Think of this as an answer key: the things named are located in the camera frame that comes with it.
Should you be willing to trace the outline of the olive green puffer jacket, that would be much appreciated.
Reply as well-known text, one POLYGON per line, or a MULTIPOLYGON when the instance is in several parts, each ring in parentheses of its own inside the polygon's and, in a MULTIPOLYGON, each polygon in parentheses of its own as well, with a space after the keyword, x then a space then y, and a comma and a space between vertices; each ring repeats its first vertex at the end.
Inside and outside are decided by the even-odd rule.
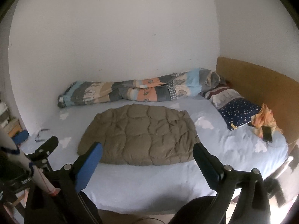
POLYGON ((80 140, 78 154, 98 142, 102 163, 171 165, 193 160, 193 146, 199 141, 187 111, 132 104, 96 114, 80 140))

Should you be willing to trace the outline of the black phone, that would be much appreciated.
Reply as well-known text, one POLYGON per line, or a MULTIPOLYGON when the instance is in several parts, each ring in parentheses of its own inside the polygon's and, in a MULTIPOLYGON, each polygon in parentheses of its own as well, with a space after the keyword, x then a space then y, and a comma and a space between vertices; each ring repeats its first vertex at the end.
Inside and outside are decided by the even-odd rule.
POLYGON ((262 126, 262 133, 263 133, 263 141, 265 142, 272 142, 272 130, 269 126, 262 126))

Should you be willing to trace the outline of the wooden headboard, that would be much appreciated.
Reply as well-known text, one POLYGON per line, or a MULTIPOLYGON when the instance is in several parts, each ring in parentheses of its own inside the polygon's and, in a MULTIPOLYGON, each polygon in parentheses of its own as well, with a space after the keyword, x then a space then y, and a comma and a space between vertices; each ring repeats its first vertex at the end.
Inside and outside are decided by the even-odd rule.
POLYGON ((289 145, 298 143, 298 82, 253 63, 219 57, 217 74, 247 100, 266 104, 273 111, 289 145))

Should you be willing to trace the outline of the starry navy striped pillow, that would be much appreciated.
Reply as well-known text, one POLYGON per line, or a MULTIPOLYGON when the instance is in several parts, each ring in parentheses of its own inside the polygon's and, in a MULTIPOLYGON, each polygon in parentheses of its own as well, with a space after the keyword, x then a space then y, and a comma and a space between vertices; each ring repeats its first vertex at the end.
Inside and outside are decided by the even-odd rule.
POLYGON ((203 92, 202 96, 217 109, 229 131, 248 124, 261 110, 261 106, 246 100, 229 86, 217 86, 203 92))

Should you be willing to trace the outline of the eyeglasses on bed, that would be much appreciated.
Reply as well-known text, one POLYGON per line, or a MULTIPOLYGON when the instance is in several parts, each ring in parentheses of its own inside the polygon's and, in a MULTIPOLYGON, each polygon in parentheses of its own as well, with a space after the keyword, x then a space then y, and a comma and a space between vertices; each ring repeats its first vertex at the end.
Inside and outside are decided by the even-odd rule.
POLYGON ((41 128, 34 138, 35 142, 37 143, 45 142, 48 139, 47 134, 49 130, 50 130, 49 128, 41 128))

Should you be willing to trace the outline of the blue box beside bed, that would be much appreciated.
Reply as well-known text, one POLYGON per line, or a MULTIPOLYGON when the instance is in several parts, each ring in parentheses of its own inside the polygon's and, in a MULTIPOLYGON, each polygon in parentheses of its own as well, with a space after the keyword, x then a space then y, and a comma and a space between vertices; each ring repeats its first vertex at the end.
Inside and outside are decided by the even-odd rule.
POLYGON ((23 142, 25 142, 29 138, 29 133, 27 130, 23 130, 21 132, 16 133, 13 137, 12 140, 15 143, 15 145, 19 146, 23 142))

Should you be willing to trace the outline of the white sleeve with red cuff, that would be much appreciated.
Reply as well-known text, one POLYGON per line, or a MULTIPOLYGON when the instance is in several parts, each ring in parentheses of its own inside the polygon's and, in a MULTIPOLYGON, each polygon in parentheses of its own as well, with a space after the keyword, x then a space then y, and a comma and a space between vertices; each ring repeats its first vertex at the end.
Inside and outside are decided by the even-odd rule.
POLYGON ((44 192, 51 196, 56 196, 60 189, 54 187, 50 181, 45 177, 36 165, 29 160, 24 152, 18 148, 13 142, 12 138, 1 127, 1 152, 4 153, 6 158, 15 165, 29 171, 30 178, 33 182, 40 187, 44 192))

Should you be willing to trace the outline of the orange crumpled cloth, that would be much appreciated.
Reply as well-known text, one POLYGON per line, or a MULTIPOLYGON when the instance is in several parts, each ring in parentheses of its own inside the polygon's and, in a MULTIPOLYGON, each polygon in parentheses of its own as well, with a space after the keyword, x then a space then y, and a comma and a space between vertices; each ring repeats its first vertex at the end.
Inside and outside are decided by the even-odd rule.
POLYGON ((263 104, 260 111, 251 117, 251 124, 254 127, 253 133, 261 139, 264 136, 263 126, 270 128, 271 135, 273 135, 274 131, 283 133, 283 130, 277 126, 273 111, 266 104, 263 104))

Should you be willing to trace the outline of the patchwork patterned duvet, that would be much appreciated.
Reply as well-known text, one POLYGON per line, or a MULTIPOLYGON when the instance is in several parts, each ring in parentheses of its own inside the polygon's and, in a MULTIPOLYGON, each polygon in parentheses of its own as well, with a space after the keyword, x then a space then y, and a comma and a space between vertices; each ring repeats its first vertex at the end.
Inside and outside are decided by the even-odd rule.
POLYGON ((57 106, 66 108, 119 100, 165 102, 180 97, 193 97, 225 84, 224 77, 215 71, 204 68, 155 78, 114 83, 75 81, 58 97, 57 106))

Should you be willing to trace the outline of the light blue bed sheet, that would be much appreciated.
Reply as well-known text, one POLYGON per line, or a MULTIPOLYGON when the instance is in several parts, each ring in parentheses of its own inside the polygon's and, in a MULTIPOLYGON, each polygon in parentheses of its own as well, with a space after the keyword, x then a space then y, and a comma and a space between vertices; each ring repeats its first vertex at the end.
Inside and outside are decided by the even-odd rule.
MULTIPOLYGON (((52 168, 58 170, 77 159, 79 141, 96 114, 127 104, 128 100, 121 100, 56 111, 42 127, 50 129, 47 138, 59 139, 58 147, 49 157, 52 168)), ((257 168, 267 178, 287 158, 288 145, 281 133, 275 132, 273 141, 266 143, 248 125, 229 131, 219 112, 201 96, 160 105, 186 110, 205 148, 236 170, 257 168)), ((35 136, 21 146, 24 153, 34 152, 43 143, 35 142, 35 136)), ((84 192, 99 209, 120 213, 176 211, 197 197, 213 195, 195 161, 165 166, 100 163, 84 192)))

